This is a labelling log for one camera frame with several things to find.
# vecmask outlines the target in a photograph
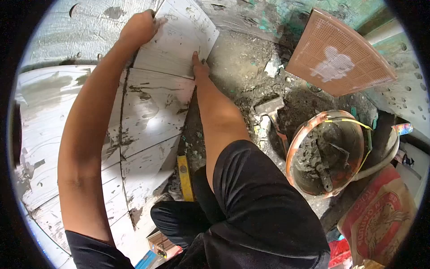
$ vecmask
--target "hand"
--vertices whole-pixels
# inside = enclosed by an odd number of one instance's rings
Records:
[[[196,79],[209,76],[209,66],[206,62],[202,64],[202,62],[199,60],[197,51],[193,53],[193,65],[194,76],[196,76]]]
[[[167,22],[166,18],[154,19],[154,16],[152,9],[134,14],[121,30],[119,41],[131,46],[133,50],[148,43],[160,26]]]

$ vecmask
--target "concrete floor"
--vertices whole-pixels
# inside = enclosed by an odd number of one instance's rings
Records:
[[[361,93],[335,98],[324,91],[319,93],[311,91],[304,80],[285,72],[283,68],[275,78],[269,77],[263,71],[272,53],[277,52],[283,57],[282,63],[286,64],[293,50],[292,47],[280,46],[254,36],[221,31],[207,59],[211,68],[210,78],[218,89],[239,107],[251,139],[283,173],[285,157],[273,128],[267,130],[268,136],[264,139],[267,141],[263,143],[260,143],[261,136],[254,131],[254,126],[259,124],[254,111],[256,105],[274,97],[284,98],[285,107],[280,109],[278,114],[281,119],[280,128],[287,134],[289,141],[300,124],[316,115],[316,110],[342,109],[350,112],[351,106],[354,106],[360,121],[367,125],[371,125],[377,113],[376,107]],[[191,100],[179,145],[178,155],[182,154],[187,155],[191,176],[206,164],[196,92]],[[319,218],[331,206],[331,199],[306,195],[301,190],[299,192]]]

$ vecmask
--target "leg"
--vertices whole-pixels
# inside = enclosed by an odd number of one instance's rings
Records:
[[[211,224],[198,203],[162,201],[151,208],[155,226],[175,245],[186,249]]]
[[[195,172],[194,176],[191,178],[191,184],[193,186],[194,196],[206,214],[209,222],[211,224],[215,224],[226,220],[225,215],[216,200],[215,194],[209,186],[208,179],[206,177],[206,166],[201,167]]]

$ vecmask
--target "tile mesh backing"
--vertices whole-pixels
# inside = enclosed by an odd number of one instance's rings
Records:
[[[317,8],[286,71],[333,96],[396,80],[387,61],[362,36]]]

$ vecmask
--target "bucket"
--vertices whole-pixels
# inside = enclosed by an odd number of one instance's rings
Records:
[[[361,165],[364,153],[361,127],[354,122],[336,120],[342,118],[355,120],[343,110],[324,111],[304,122],[294,134],[286,158],[286,176],[307,194],[325,198],[337,195]],[[313,154],[320,153],[319,160],[324,156],[325,171],[330,176],[331,190],[323,185],[321,173],[312,170],[316,159]]]

